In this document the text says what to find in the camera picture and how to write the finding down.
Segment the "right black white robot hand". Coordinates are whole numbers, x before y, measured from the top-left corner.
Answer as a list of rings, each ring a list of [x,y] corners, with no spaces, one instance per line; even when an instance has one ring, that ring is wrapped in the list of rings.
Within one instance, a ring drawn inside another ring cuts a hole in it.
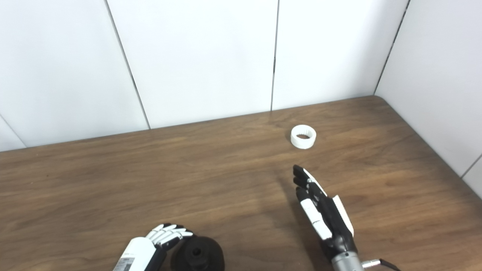
[[[293,165],[296,197],[320,238],[320,247],[331,261],[339,254],[357,253],[354,228],[339,196],[330,197],[318,181],[299,165]]]

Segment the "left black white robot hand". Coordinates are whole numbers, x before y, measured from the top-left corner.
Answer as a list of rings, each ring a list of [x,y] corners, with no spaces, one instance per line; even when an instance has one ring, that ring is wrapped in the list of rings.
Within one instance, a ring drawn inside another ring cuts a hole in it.
[[[179,242],[194,236],[183,225],[164,223],[146,236],[131,239],[117,261],[114,271],[158,271],[168,252]]]

